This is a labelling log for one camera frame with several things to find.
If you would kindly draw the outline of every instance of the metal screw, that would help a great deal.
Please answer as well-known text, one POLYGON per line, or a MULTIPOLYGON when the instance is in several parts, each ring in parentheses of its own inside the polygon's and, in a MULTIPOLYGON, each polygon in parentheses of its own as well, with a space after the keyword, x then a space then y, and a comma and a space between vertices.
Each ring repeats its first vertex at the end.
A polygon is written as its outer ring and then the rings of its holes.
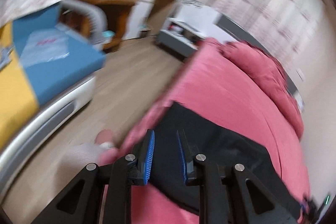
POLYGON ((128 154, 125 156, 125 160, 133 161, 135 160, 135 156, 133 154, 128 154))
POLYGON ((236 164, 236 165, 235 165, 235 169, 236 169, 237 171, 242 172, 242 171, 244 171, 245 166, 242 165, 242 164, 236 164))
POLYGON ((87 169, 88 171, 95 170, 95 169, 96 169, 96 165, 95 165, 95 164, 88 164, 88 165, 86 166, 86 169, 87 169))
POLYGON ((200 160, 200 161, 205 161, 206 158, 207 158, 207 157, 206 157, 205 155, 203 155, 203 154, 198 154, 198 155, 196 155, 196 159, 197 159, 197 160, 200 160))

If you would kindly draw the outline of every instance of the wooden floor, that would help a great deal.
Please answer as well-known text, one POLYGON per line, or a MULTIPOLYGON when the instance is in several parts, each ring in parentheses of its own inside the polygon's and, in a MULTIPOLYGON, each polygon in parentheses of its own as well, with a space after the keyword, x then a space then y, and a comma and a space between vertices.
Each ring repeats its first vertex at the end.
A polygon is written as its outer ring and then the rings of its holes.
POLYGON ((31 223, 57 194, 55 172, 70 146, 92 142, 104 128, 113 130, 120 144, 181 64, 151 38, 124 42, 107 54, 92 102, 39 149, 11 187, 3 208, 13 223, 31 223))

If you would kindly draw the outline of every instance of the black garment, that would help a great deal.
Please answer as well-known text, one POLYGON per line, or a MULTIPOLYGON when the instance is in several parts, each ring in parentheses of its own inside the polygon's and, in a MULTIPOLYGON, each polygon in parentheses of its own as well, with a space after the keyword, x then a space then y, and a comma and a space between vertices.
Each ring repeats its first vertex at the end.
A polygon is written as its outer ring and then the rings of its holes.
POLYGON ((265 147, 204 119, 178 103, 171 106, 154 128, 155 149, 150 177, 150 183, 173 202, 192 213, 198 213, 199 187, 185 186, 180 171, 176 132, 181 129, 194 154, 205 154, 222 166, 243 164, 295 219, 300 217, 300 204, 275 172, 265 147))

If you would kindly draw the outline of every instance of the pink blanket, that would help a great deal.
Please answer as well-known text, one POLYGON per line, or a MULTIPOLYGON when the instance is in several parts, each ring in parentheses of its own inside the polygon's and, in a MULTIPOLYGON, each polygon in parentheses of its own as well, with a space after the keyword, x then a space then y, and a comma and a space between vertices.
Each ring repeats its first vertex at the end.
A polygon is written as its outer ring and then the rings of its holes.
MULTIPOLYGON (((107 151, 100 164, 125 155, 153 128, 173 101, 202 117, 263 145, 289 192, 301 201, 310 186, 298 137, 275 103, 207 39, 180 71, 172 87, 133 127, 120 150, 107 151)), ((198 223, 198 217, 169 201, 152 185, 132 188, 132 223, 198 223)))

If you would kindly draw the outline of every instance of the triangular cutout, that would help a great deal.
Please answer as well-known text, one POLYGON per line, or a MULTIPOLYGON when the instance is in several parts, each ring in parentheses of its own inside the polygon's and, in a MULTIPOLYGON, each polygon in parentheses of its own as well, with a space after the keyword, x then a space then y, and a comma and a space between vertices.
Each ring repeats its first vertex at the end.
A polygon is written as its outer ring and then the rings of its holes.
POLYGON ((274 205, 265 197, 251 180, 246 181, 246 186, 251 196, 252 205, 257 215, 274 209, 274 205))
POLYGON ((60 211, 73 215, 76 211, 79 198, 84 188, 85 181, 79 180, 75 186, 61 199, 56 205, 56 208, 60 211))

